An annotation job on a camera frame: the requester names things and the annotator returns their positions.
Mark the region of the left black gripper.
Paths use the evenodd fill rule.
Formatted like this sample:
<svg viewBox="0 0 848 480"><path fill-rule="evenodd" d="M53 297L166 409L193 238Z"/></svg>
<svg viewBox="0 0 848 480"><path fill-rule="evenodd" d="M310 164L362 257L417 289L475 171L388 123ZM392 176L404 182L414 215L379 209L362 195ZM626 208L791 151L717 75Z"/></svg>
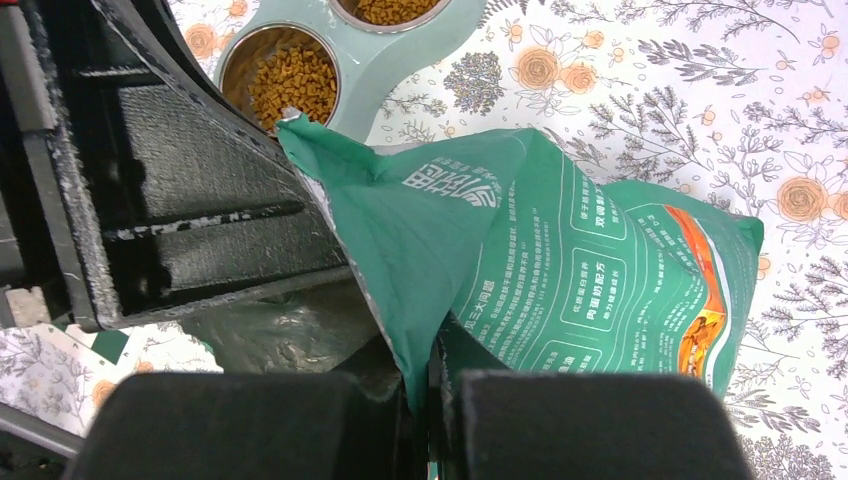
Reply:
<svg viewBox="0 0 848 480"><path fill-rule="evenodd" d="M350 270L163 1L1 3L1 326L178 320Z"/></svg>

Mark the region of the teal dog food bag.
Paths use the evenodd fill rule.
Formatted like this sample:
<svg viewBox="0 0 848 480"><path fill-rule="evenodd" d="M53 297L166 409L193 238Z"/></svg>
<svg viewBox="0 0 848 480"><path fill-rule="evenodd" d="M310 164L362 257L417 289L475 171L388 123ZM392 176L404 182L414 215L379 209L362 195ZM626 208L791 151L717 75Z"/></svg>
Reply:
<svg viewBox="0 0 848 480"><path fill-rule="evenodd" d="M183 321L224 370L326 371L374 329L418 412L449 319L512 370L680 374L726 392L759 219L596 183L533 128L370 147L290 114L278 138L354 279Z"/></svg>

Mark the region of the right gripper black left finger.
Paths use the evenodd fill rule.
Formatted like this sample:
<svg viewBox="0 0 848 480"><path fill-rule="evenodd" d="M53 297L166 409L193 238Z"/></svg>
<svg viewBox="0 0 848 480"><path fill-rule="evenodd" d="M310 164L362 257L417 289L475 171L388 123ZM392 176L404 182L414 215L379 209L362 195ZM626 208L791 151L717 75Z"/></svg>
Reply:
<svg viewBox="0 0 848 480"><path fill-rule="evenodd" d="M325 373L144 373L97 415L68 479L420 479L385 342Z"/></svg>

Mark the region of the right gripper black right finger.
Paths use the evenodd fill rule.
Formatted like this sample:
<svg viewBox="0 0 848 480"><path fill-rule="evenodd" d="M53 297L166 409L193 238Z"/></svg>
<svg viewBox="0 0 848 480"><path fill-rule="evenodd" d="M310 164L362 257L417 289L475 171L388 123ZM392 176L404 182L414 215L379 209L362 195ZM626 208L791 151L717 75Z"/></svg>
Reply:
<svg viewBox="0 0 848 480"><path fill-rule="evenodd" d="M718 398L664 374L507 368L453 318L429 361L437 479L749 479Z"/></svg>

